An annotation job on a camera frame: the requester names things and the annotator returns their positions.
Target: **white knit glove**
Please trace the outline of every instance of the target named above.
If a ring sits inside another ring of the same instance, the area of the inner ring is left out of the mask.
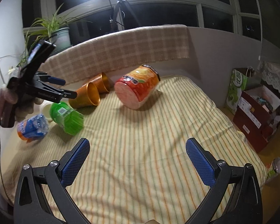
[[[0,119],[2,117],[2,112],[4,109],[5,102],[8,102],[8,103],[14,105],[15,103],[17,103],[17,101],[18,101],[17,94],[14,91],[6,88],[6,85],[4,84],[0,88]],[[34,104],[41,105],[42,102],[43,102],[43,99],[35,98],[31,102],[24,103],[20,107],[16,108],[15,120],[18,122],[23,121],[26,118],[27,114],[33,113]]]

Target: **green paper bag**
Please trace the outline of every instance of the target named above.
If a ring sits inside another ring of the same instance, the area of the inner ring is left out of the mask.
[[[251,67],[232,69],[231,80],[225,103],[226,108],[235,114],[242,91],[258,87],[260,82],[261,74]]]

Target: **green plastic bottle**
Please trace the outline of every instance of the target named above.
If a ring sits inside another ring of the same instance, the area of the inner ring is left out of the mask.
[[[65,102],[54,103],[50,108],[50,116],[64,131],[75,136],[84,126],[84,117]]]

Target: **blue snack canister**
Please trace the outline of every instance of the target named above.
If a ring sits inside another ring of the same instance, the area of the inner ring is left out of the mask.
[[[20,122],[17,126],[18,136],[25,141],[39,139],[45,136],[49,130],[49,123],[43,114],[31,117]]]

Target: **tripod stand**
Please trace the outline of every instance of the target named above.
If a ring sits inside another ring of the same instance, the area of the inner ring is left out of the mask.
[[[124,5],[127,8],[127,10],[131,13],[131,15],[135,19],[138,27],[141,26],[140,25],[140,21],[138,20],[136,14],[132,10],[131,5],[129,4],[129,2],[127,0],[117,0],[116,6],[115,6],[115,9],[114,9],[113,20],[111,21],[111,33],[114,32],[115,24],[116,24],[116,21],[117,21],[117,16],[118,16],[118,13],[121,11],[122,5]]]

